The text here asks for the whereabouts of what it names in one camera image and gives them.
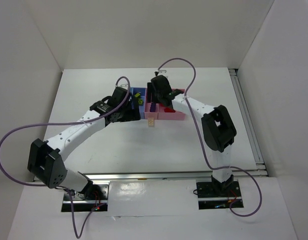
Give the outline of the small red lego brick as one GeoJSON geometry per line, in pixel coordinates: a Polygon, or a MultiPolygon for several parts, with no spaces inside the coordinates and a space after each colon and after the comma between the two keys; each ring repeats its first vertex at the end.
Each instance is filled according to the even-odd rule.
{"type": "Polygon", "coordinates": [[[172,108],[166,107],[166,108],[164,108],[164,112],[165,113],[174,113],[175,110],[173,110],[172,108]]]}

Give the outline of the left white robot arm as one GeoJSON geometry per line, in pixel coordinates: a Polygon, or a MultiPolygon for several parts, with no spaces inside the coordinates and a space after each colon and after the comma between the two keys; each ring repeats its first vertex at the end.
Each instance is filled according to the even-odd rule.
{"type": "Polygon", "coordinates": [[[65,166],[69,155],[84,141],[110,123],[141,119],[138,98],[127,89],[116,87],[111,96],[92,104],[77,124],[48,140],[31,143],[27,169],[48,188],[62,187],[75,191],[84,199],[94,199],[100,187],[80,172],[65,166]]]}

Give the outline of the dark blue lego brick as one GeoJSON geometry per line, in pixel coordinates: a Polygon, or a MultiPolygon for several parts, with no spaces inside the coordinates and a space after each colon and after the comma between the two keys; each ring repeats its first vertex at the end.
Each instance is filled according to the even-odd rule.
{"type": "Polygon", "coordinates": [[[154,113],[156,111],[156,104],[154,102],[151,103],[149,111],[154,113]]]}

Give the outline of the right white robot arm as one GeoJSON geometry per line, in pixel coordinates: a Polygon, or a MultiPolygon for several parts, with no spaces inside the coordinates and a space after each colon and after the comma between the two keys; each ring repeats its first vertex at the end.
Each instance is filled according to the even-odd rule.
{"type": "Polygon", "coordinates": [[[208,150],[203,152],[212,154],[215,166],[212,170],[212,186],[216,192],[223,192],[233,183],[233,172],[230,169],[231,147],[237,130],[227,108],[203,104],[187,95],[180,89],[173,90],[168,79],[155,72],[150,84],[155,99],[165,107],[186,114],[194,120],[196,130],[202,130],[199,141],[208,150]]]}

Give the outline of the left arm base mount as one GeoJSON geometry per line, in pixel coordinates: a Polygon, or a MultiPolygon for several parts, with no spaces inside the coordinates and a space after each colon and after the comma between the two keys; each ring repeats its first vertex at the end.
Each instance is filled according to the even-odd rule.
{"type": "Polygon", "coordinates": [[[96,184],[87,196],[70,190],[70,194],[65,192],[63,195],[61,212],[71,212],[70,198],[72,198],[74,212],[89,212],[93,208],[95,212],[106,212],[108,211],[108,195],[109,182],[96,184]]]}

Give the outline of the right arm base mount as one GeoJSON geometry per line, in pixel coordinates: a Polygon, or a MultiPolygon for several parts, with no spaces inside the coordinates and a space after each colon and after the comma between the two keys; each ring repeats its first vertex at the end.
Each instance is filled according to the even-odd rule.
{"type": "Polygon", "coordinates": [[[196,187],[193,194],[198,199],[199,210],[221,210],[232,208],[243,208],[244,203],[240,185],[237,180],[227,187],[225,190],[218,190],[213,186],[212,180],[208,178],[196,179],[196,187]]]}

